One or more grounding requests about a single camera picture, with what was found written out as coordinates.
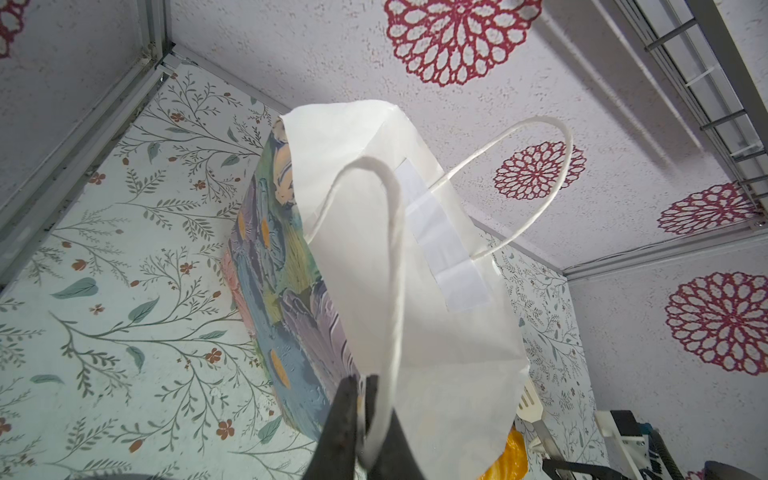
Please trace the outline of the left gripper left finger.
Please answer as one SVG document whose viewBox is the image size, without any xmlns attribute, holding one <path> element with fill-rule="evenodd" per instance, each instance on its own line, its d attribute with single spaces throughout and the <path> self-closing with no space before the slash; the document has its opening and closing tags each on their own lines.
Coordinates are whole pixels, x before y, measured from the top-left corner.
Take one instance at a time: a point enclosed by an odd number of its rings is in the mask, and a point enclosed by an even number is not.
<svg viewBox="0 0 768 480">
<path fill-rule="evenodd" d="M 351 480 L 355 475 L 358 382 L 341 380 L 304 480 Z"/>
</svg>

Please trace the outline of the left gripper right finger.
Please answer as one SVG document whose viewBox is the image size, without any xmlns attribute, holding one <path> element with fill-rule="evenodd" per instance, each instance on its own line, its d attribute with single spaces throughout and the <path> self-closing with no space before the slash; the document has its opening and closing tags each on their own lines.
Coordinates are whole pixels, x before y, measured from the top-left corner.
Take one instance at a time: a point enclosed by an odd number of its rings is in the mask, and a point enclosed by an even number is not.
<svg viewBox="0 0 768 480">
<path fill-rule="evenodd" d="M 358 445 L 362 446 L 376 412 L 375 399 L 378 391 L 378 376 L 369 375 L 364 380 L 360 380 L 358 390 Z M 374 465 L 372 467 L 363 466 L 360 457 L 358 464 L 365 472 L 366 479 L 423 479 L 423 473 L 411 452 L 395 411 L 391 412 L 387 435 Z"/>
</svg>

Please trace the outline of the metal tongs with white tips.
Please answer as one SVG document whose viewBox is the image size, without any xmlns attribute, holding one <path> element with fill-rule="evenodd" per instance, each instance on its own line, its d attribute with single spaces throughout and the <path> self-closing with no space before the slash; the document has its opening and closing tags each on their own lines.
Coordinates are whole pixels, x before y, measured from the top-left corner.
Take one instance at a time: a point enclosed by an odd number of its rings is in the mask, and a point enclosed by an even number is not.
<svg viewBox="0 0 768 480">
<path fill-rule="evenodd" d="M 544 405 L 530 378 L 525 382 L 524 390 L 517 407 L 517 416 L 533 426 L 544 452 L 551 459 L 564 460 L 562 452 L 544 422 Z"/>
</svg>

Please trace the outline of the floral paper bag white interior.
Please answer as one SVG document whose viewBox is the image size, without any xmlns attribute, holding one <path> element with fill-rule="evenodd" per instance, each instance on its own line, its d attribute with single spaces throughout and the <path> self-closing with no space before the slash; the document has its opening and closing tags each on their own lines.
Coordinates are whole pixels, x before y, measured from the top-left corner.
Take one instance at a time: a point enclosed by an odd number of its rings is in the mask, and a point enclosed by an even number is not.
<svg viewBox="0 0 768 480">
<path fill-rule="evenodd" d="M 224 255 L 283 420 L 319 440 L 341 383 L 429 479 L 501 455 L 529 375 L 496 249 L 416 127 L 381 100 L 305 105 L 272 127 Z"/>
</svg>

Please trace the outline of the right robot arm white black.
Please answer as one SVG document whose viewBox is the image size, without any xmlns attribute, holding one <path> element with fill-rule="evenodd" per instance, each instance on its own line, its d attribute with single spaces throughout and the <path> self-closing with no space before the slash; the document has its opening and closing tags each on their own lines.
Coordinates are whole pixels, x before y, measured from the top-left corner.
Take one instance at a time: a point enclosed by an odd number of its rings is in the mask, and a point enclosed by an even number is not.
<svg viewBox="0 0 768 480">
<path fill-rule="evenodd" d="M 659 429 L 640 423 L 628 410 L 595 413 L 597 431 L 614 443 L 627 473 L 586 461 L 568 460 L 542 419 L 532 423 L 533 446 L 543 455 L 541 468 L 550 479 L 765 479 L 767 466 L 752 462 L 745 469 L 732 462 L 707 459 L 697 471 L 685 472 L 674 459 Z"/>
</svg>

